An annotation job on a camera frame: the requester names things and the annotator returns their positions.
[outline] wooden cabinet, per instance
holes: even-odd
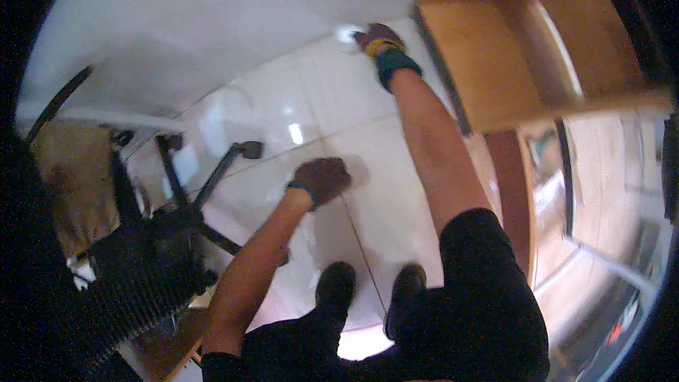
[[[418,0],[463,132],[609,108],[670,111],[610,0]]]

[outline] brown work glove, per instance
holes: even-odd
[[[369,30],[367,33],[357,32],[354,34],[356,43],[361,47],[361,51],[366,52],[370,58],[375,59],[377,50],[374,50],[376,45],[378,48],[398,48],[405,52],[405,44],[398,34],[394,32],[391,28],[387,27],[385,24],[372,23],[368,26]],[[373,44],[373,47],[369,47],[373,40],[383,40]]]
[[[351,175],[346,172],[342,158],[317,158],[302,164],[295,171],[289,188],[308,192],[316,208],[339,196],[351,184]]]

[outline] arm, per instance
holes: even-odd
[[[285,248],[304,215],[343,191],[351,177],[339,158],[301,165],[293,184],[262,227],[231,261],[208,310],[203,349],[240,357],[245,331],[266,296]]]

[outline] chair wheel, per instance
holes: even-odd
[[[260,141],[246,141],[243,143],[243,158],[260,159],[264,151],[264,143]]]
[[[184,147],[184,138],[181,134],[165,135],[164,137],[170,150],[181,150]]]
[[[134,138],[134,130],[120,130],[111,134],[111,141],[121,148],[127,146]]]

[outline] white object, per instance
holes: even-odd
[[[342,52],[352,54],[359,50],[356,39],[354,39],[354,33],[356,31],[365,33],[367,29],[353,24],[344,24],[335,28],[335,39],[337,39],[339,49]]]

